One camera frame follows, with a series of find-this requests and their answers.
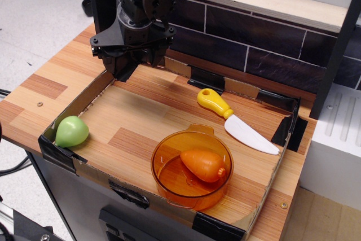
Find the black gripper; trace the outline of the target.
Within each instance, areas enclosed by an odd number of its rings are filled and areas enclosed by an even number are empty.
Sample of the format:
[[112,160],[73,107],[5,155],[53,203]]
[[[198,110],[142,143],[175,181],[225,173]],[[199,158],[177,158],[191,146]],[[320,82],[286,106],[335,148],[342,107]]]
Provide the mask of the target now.
[[94,56],[105,69],[120,79],[126,66],[148,63],[156,67],[173,41],[176,29],[162,22],[135,24],[129,19],[116,19],[106,30],[90,38]]

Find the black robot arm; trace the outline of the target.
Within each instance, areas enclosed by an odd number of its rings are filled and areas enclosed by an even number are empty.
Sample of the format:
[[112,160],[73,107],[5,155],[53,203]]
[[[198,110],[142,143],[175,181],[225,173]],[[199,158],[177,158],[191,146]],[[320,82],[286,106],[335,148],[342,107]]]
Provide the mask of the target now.
[[142,63],[158,66],[176,34],[169,25],[175,0],[90,0],[94,56],[107,72],[125,82]]

